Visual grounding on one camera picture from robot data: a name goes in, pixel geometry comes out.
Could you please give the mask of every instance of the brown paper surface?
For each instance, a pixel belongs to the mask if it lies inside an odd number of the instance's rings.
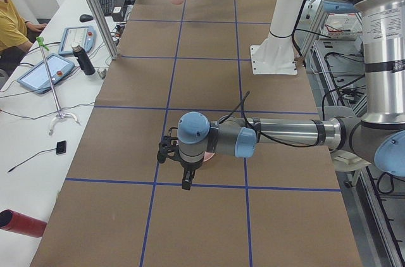
[[[361,266],[326,147],[156,162],[190,110],[318,119],[306,72],[253,75],[276,0],[137,0],[32,266]]]

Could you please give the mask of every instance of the computer mouse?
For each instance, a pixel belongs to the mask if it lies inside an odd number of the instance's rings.
[[[93,19],[94,19],[93,16],[88,15],[88,14],[82,14],[82,15],[80,15],[80,18],[79,18],[80,22],[89,22]]]

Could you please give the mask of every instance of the white table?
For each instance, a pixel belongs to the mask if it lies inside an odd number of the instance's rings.
[[[97,32],[96,42],[91,51],[93,52],[103,43],[103,39],[95,21],[79,22],[79,16],[85,13],[91,14],[85,0],[66,0],[43,31],[44,42],[60,41],[66,27],[92,25]],[[106,19],[112,30],[116,23],[111,17]],[[57,53],[58,48],[59,46],[50,47],[51,53]],[[70,59],[78,66],[74,57]],[[36,64],[41,60],[41,52],[37,49],[36,52],[28,54],[23,62]],[[92,58],[95,67],[106,67],[110,61],[105,46]],[[7,89],[11,82],[27,70],[29,68],[18,67],[2,90]],[[98,74],[88,77],[79,70],[56,86],[61,107],[94,102],[102,84],[103,81]],[[0,93],[0,97],[27,91],[19,83],[13,82],[6,92]],[[43,95],[29,93],[0,98],[0,109],[18,115],[37,117],[56,111],[56,106],[51,92]],[[92,109],[92,106],[82,106],[69,110],[78,116],[81,125],[72,119],[61,120],[56,124],[52,136],[48,135],[48,125],[55,114],[38,120],[27,120],[0,112],[0,211],[12,209],[48,221]],[[35,153],[55,148],[56,143],[61,140],[67,141],[65,154],[57,156],[55,151],[40,154],[8,173],[10,168]],[[29,266],[40,241],[41,239],[0,230],[1,266]]]

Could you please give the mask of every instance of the tablet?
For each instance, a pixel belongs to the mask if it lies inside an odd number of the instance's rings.
[[[57,54],[50,54],[46,59],[49,70],[51,71],[53,84],[57,84],[64,79],[75,67],[72,61]],[[17,82],[28,90],[35,91],[38,94],[43,94],[51,90],[51,84],[49,83],[45,62],[43,60],[17,79]]]
[[[58,54],[73,56],[72,44],[77,42],[86,53],[90,52],[96,39],[96,31],[92,26],[65,28]]]

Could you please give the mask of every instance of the green clip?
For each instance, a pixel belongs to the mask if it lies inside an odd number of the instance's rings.
[[[37,42],[40,47],[44,47],[47,51],[49,51],[49,48],[47,46],[45,46],[45,44],[44,44],[43,37],[37,37]]]

